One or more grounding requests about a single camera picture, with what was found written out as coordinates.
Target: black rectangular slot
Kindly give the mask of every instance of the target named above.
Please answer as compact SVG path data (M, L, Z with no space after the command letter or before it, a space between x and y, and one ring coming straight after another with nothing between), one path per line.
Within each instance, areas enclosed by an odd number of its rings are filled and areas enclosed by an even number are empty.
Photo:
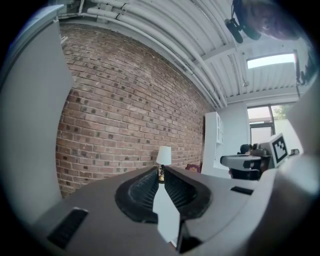
M47 239L56 246L64 249L75 234L88 212L83 209L73 209L54 229Z
M246 194L251 196L252 193L254 192L252 189L249 188L244 188L244 187L239 187L239 186L234 186L233 188L230 189L231 191L235 191L241 194Z

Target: headphones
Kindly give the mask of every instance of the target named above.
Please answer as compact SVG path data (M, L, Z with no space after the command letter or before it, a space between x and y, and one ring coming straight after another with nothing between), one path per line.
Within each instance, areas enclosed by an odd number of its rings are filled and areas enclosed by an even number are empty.
M231 19L227 18L224 20L224 24L226 25L226 27L231 32L234 39L239 44L244 42L244 39L240 34L241 30L249 38L253 40L258 40L261 37L260 33L256 32L254 29L247 26L242 9L243 9L242 0L233 0L232 6L231 6ZM234 18L234 14L236 14L239 24L236 22L236 19Z

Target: green foliage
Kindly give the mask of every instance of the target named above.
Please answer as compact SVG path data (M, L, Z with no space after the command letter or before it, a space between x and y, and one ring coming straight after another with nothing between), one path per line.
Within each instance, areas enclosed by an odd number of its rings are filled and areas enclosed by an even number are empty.
M281 105L278 108L274 109L274 113L278 116L278 119L283 120L287 119L287 113L291 109L291 105Z

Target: table lamp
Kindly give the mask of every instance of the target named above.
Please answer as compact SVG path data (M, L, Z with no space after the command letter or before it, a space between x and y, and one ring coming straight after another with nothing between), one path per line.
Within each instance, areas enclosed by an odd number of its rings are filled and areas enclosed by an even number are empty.
M160 164L158 170L158 179L160 183L165 182L165 172L164 167L171 165L171 147L170 146L160 146L158 156L156 158L156 163Z

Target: gold lamp base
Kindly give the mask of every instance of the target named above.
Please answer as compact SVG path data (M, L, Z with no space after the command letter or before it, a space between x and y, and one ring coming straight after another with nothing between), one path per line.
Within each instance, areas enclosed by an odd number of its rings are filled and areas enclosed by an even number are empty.
M158 170L158 181L160 184L165 183L165 172L164 172L164 166L161 165Z

